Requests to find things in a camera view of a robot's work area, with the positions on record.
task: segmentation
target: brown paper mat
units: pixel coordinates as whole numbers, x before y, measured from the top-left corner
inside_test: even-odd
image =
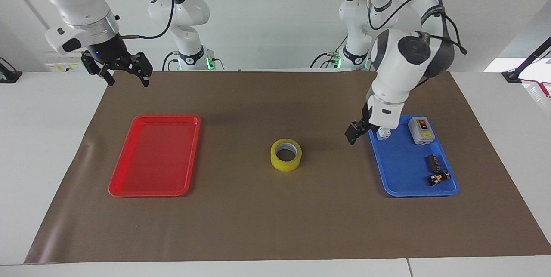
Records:
[[[126,73],[105,92],[26,263],[471,257],[551,247],[448,73],[412,92],[404,114],[433,122],[460,183],[448,198],[391,198],[368,136],[350,146],[373,72]],[[182,198],[108,194],[139,114],[203,120]],[[272,168],[280,138],[303,147]]]

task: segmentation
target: yellow tape roll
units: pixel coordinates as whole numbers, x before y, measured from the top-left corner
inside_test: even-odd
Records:
[[[277,153],[282,150],[291,150],[295,154],[295,159],[291,161],[283,161],[277,157]],[[303,157],[303,150],[300,147],[298,142],[295,142],[292,139],[280,139],[277,142],[274,142],[272,149],[270,150],[270,160],[272,165],[278,171],[290,172],[300,165],[300,160]]]

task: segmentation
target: capacitor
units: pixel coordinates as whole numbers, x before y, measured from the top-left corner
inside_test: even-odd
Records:
[[[441,170],[440,163],[438,162],[438,157],[436,155],[429,155],[427,159],[429,160],[430,171],[435,174],[440,173]]]
[[[451,179],[451,175],[448,171],[441,171],[440,173],[434,174],[431,177],[427,178],[427,181],[429,181],[429,185],[436,185],[437,183],[441,183],[442,181]]]

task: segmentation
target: green indicator light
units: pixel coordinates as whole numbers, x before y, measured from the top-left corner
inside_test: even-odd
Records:
[[[207,58],[207,67],[209,71],[212,71],[214,69],[214,63],[211,59]]]

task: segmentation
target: white wall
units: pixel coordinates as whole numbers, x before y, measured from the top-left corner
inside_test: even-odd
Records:
[[[47,0],[31,0],[50,24],[58,14]],[[147,14],[150,0],[107,0],[123,34],[157,34]],[[334,50],[346,35],[338,18],[343,0],[205,0],[211,18],[197,27],[228,69],[304,68],[317,54]],[[470,51],[458,56],[453,71],[483,71],[547,0],[444,0]],[[9,26],[16,30],[18,25]],[[128,40],[131,52],[144,51],[159,68],[175,49],[169,36]]]
[[[46,71],[43,52],[49,45],[44,31],[23,0],[0,0],[0,56],[16,69]]]
[[[527,58],[551,37],[551,0],[499,54],[500,58]]]

